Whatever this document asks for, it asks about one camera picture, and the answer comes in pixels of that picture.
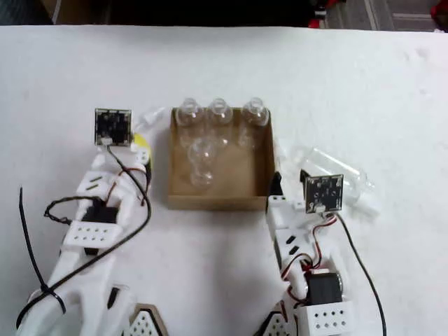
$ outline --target cardboard box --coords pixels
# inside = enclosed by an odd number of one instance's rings
[[[232,141],[219,152],[213,171],[213,184],[207,190],[191,185],[191,165],[187,150],[178,139],[175,111],[171,112],[171,146],[168,203],[173,209],[264,210],[274,175],[274,149],[271,119],[265,128],[262,146],[257,150],[238,146],[240,108],[233,108]]]

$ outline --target clear glass bottle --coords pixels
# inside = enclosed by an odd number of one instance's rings
[[[190,181],[197,189],[207,189],[214,179],[214,163],[217,145],[214,138],[205,136],[195,139],[188,149],[191,164]]]
[[[305,154],[300,168],[311,176],[343,174],[343,202],[370,216],[376,216],[379,213],[379,205],[374,194],[375,185],[369,181],[364,171],[353,168],[317,148]]]
[[[257,149],[265,136],[270,113],[260,98],[252,98],[241,111],[238,144],[241,147]]]
[[[188,148],[196,138],[204,136],[205,111],[193,98],[186,98],[175,116],[182,147]]]
[[[232,140],[233,111],[224,99],[216,98],[207,110],[207,128],[218,147],[226,147]]]

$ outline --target circuit board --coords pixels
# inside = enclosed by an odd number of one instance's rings
[[[304,186],[307,214],[341,210],[343,185],[344,175],[308,176]]]
[[[95,145],[130,146],[131,110],[95,109]]]

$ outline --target white table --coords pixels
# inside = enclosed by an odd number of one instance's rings
[[[375,222],[344,211],[374,279],[390,335],[448,329],[448,36],[288,28],[0,27],[0,329],[13,331],[51,272],[66,227],[45,206],[72,195],[93,158],[98,106],[173,106],[184,97],[242,105],[262,97],[274,135],[364,167],[383,203]],[[170,335],[252,335],[280,298],[262,213],[170,211],[168,138],[148,135],[155,173],[150,227],[119,254],[117,279],[157,305]],[[74,205],[60,213],[70,215]],[[377,306],[340,226],[358,332],[380,335]]]

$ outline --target red object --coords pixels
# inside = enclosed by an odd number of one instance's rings
[[[441,2],[431,8],[431,17],[439,28],[448,32],[448,0]]]
[[[335,4],[337,4],[338,2],[345,2],[345,0],[328,0],[327,4],[325,5],[325,8],[329,8]],[[320,24],[319,24],[320,20],[319,19],[311,19],[308,22],[308,28],[314,28],[314,29],[318,29],[320,28]]]
[[[308,23],[308,28],[318,29],[320,27],[319,22],[320,22],[320,20],[318,20],[318,19],[311,19]]]
[[[333,6],[334,4],[337,4],[340,1],[341,0],[328,0],[327,8],[330,7],[330,6]]]

